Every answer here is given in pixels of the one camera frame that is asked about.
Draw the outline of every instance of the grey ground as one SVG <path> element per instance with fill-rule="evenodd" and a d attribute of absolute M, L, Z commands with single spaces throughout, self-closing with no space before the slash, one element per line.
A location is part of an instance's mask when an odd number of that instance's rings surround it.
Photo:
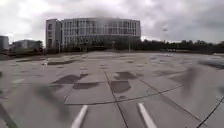
<path fill-rule="evenodd" d="M 224 71 L 198 63 L 221 59 L 92 52 L 0 61 L 0 128 L 71 128 L 85 104 L 82 128 L 144 128 L 139 102 L 158 128 L 223 128 Z"/>

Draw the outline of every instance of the distant building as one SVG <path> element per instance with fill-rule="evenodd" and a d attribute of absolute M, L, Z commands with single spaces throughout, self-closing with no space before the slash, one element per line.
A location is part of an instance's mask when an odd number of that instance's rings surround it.
<path fill-rule="evenodd" d="M 11 50 L 13 52 L 31 52 L 38 51 L 42 48 L 41 41 L 35 40 L 19 40 L 12 43 Z"/>
<path fill-rule="evenodd" d="M 67 48 L 71 43 L 113 42 L 141 37 L 140 21 L 118 18 L 75 18 L 46 21 L 46 47 Z"/>
<path fill-rule="evenodd" d="M 9 38 L 7 36 L 0 36 L 0 53 L 5 53 L 9 50 Z"/>

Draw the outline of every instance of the painted marking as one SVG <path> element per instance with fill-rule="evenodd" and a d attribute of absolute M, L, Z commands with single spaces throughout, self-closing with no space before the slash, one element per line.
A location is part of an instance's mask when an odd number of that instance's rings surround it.
<path fill-rule="evenodd" d="M 71 128 L 80 128 L 83 119 L 87 113 L 87 109 L 88 109 L 88 105 L 84 105 L 82 107 L 82 109 L 80 110 L 78 116 L 76 117 L 76 119 L 73 121 L 72 123 L 72 127 Z"/>
<path fill-rule="evenodd" d="M 145 109 L 144 104 L 143 103 L 138 103 L 138 107 L 139 107 L 140 114 L 143 117 L 147 128 L 157 128 L 157 126 L 153 122 L 152 118 L 148 114 L 147 110 Z"/>

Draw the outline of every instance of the sky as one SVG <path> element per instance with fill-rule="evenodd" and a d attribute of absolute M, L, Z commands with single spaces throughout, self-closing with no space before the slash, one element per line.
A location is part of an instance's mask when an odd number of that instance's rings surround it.
<path fill-rule="evenodd" d="M 223 0 L 0 0 L 0 35 L 45 42 L 47 19 L 114 17 L 140 20 L 146 39 L 218 43 L 223 7 Z"/>

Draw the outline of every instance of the building facade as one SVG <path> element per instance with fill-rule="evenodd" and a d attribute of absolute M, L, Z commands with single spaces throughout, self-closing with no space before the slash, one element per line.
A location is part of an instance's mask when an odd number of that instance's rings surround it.
<path fill-rule="evenodd" d="M 35 40 L 19 40 L 12 43 L 12 52 L 30 52 L 34 50 L 40 50 L 42 48 L 41 41 Z"/>
<path fill-rule="evenodd" d="M 9 38 L 7 36 L 0 36 L 0 53 L 9 50 Z"/>
<path fill-rule="evenodd" d="M 46 21 L 47 48 L 70 44 L 110 42 L 117 38 L 140 38 L 140 21 L 118 18 L 76 18 Z"/>

